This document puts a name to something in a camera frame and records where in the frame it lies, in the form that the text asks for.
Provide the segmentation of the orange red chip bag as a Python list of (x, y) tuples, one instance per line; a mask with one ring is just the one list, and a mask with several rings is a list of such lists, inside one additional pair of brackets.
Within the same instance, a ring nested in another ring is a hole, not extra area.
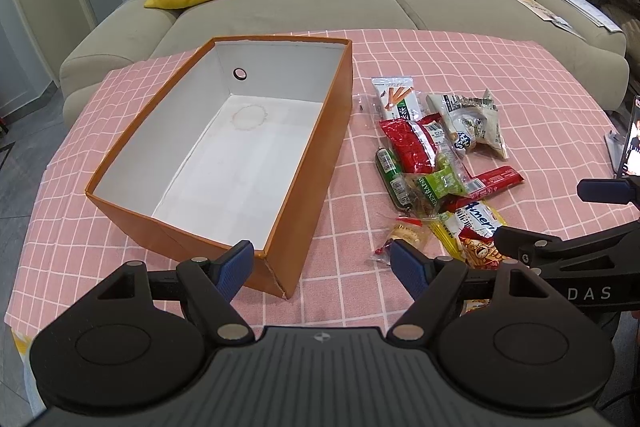
[(460, 231), (457, 243), (462, 259), (471, 269), (497, 270), (506, 259), (499, 253), (491, 237), (481, 236), (468, 227)]

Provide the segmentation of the small clear cookie packet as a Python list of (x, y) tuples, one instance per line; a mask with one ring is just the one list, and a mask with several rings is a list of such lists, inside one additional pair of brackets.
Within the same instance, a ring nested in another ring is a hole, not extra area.
[(390, 244), (393, 241), (404, 241), (418, 251), (423, 251), (430, 238), (431, 230), (426, 220), (413, 217), (396, 217), (390, 222), (390, 228), (383, 244), (376, 248), (372, 259), (390, 265)]

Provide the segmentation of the yellow white Ameri candy bag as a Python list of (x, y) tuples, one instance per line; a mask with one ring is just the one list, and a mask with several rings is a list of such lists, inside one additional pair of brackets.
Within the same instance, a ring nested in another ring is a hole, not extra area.
[(464, 227), (494, 239), (495, 231), (503, 225), (506, 225), (506, 221), (497, 210), (486, 202), (472, 202), (454, 212), (439, 213), (430, 224), (430, 229), (451, 257), (464, 261), (457, 243), (458, 234)]

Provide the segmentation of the red long snack bar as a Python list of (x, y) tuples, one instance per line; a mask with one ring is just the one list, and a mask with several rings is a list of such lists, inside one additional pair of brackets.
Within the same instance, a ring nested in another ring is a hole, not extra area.
[(502, 193), (524, 182), (524, 178), (511, 166), (502, 166), (474, 176), (464, 184), (466, 194), (449, 195), (440, 210), (454, 212), (472, 202), (480, 202), (495, 194)]

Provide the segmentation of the green small snack packet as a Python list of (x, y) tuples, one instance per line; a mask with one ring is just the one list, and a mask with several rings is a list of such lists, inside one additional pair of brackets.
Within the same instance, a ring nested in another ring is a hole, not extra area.
[(435, 169), (430, 173), (406, 174), (412, 211), (420, 218), (432, 217), (450, 196), (466, 196), (464, 168), (450, 155), (438, 153)]

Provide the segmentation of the green candy roll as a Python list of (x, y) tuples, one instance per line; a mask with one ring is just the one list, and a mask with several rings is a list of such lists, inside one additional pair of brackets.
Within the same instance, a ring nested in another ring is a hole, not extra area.
[(395, 208), (408, 212), (412, 208), (411, 198), (394, 154), (388, 148), (381, 147), (375, 153), (374, 162)]

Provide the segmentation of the white beige snack bag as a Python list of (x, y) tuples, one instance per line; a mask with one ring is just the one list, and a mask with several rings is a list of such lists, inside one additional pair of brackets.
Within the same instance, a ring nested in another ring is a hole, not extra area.
[(477, 145), (485, 145), (499, 158), (508, 158), (498, 106), (488, 89), (482, 96), (427, 94), (425, 104), (432, 113), (440, 116), (442, 127), (460, 154), (470, 153)]

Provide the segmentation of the red snack bag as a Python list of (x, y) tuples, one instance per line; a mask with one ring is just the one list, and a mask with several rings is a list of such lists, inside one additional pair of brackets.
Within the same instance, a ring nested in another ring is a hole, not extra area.
[(404, 173), (427, 174), (435, 170), (437, 154), (446, 139), (439, 115), (427, 115), (420, 120), (381, 120), (378, 125)]

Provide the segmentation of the white breadstick snack packet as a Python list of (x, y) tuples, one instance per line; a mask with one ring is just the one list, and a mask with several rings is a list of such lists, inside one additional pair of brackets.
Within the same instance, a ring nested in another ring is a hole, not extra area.
[(418, 121), (424, 116), (410, 77), (378, 77), (371, 83), (376, 91), (375, 110), (382, 120)]

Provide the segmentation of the clear bag of white balls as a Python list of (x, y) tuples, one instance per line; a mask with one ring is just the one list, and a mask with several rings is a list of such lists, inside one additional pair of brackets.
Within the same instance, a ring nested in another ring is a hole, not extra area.
[(356, 94), (352, 98), (349, 126), (355, 134), (378, 134), (384, 114), (376, 95)]

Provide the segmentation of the orange cardboard box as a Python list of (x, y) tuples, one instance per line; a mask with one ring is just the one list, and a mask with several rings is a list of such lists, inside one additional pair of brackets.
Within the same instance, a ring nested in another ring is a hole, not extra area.
[(220, 37), (122, 132), (86, 187), (138, 245), (166, 258), (255, 251), (247, 284), (294, 294), (352, 116), (352, 43)]

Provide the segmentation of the magazines on sofa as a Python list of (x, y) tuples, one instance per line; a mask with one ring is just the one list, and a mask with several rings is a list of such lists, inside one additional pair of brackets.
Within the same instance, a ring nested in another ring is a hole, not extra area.
[(592, 33), (606, 36), (623, 35), (618, 26), (605, 12), (596, 8), (587, 0), (516, 0), (541, 20), (552, 23), (584, 40)]

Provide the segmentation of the beige sofa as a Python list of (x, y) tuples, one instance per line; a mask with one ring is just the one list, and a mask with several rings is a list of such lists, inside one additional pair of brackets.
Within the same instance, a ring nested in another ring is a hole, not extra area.
[(584, 40), (516, 0), (212, 0), (180, 11), (126, 0), (78, 44), (60, 69), (63, 117), (73, 124), (104, 77), (211, 38), (342, 29), (426, 29), (533, 41), (547, 49), (606, 110), (623, 102), (624, 35)]

